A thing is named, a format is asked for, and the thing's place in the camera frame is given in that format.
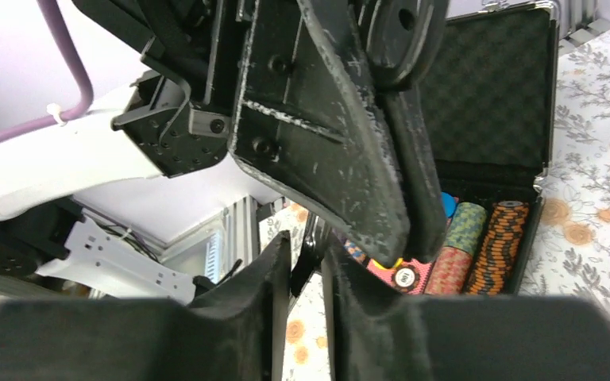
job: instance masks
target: blue poker chip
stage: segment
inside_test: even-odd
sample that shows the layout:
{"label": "blue poker chip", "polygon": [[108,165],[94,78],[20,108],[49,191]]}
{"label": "blue poker chip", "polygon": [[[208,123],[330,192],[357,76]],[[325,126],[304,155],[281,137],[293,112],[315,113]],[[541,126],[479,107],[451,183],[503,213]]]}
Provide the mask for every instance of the blue poker chip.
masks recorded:
{"label": "blue poker chip", "polygon": [[454,201],[454,197],[446,192],[441,192],[441,196],[443,198],[443,208],[446,210],[446,217],[450,218],[453,216],[454,210],[457,209],[457,202]]}

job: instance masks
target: black foam lining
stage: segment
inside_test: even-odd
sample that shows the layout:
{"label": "black foam lining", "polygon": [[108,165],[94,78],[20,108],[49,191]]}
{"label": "black foam lining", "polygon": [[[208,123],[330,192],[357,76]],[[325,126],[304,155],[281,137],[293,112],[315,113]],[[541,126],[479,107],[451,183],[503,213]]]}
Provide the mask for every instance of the black foam lining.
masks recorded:
{"label": "black foam lining", "polygon": [[[440,177],[529,185],[542,171],[556,32],[546,10],[527,7],[449,22],[419,84]],[[518,176],[524,181],[513,181]]]}

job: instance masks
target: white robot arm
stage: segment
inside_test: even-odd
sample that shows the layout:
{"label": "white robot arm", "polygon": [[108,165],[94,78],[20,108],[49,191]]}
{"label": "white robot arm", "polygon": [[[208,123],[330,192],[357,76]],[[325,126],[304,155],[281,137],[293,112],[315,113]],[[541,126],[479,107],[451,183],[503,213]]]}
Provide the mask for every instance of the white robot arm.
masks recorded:
{"label": "white robot arm", "polygon": [[134,88],[96,100],[86,116],[0,144],[0,221],[33,206],[123,179],[151,179],[160,170],[111,120]]}

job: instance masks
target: zip tie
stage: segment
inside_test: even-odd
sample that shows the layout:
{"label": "zip tie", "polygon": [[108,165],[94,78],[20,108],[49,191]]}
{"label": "zip tie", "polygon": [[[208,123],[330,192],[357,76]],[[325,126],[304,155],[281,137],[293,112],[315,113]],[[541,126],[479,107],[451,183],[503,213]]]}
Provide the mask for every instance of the zip tie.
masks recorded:
{"label": "zip tie", "polygon": [[62,120],[62,106],[58,105],[57,103],[50,103],[45,110],[48,111],[48,114],[55,118],[57,125],[62,126],[67,124],[66,121]]}
{"label": "zip tie", "polygon": [[120,236],[120,240],[124,240],[128,237],[128,235],[132,234],[132,228],[127,228],[127,230]]}

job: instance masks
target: screw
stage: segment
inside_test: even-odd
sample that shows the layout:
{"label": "screw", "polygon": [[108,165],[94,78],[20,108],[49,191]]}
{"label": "screw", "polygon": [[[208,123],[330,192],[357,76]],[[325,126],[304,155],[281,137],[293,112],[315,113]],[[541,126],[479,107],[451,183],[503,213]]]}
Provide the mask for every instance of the screw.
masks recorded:
{"label": "screw", "polygon": [[282,56],[272,56],[268,65],[270,70],[277,74],[288,74],[293,69],[291,62],[285,60]]}
{"label": "screw", "polygon": [[252,141],[253,151],[262,156],[272,156],[275,152],[273,144],[264,137],[257,137]]}
{"label": "screw", "polygon": [[221,133],[221,132],[223,132],[223,129],[225,127],[226,127],[226,123],[223,122],[221,119],[214,119],[209,124],[209,128],[211,129],[212,133]]}

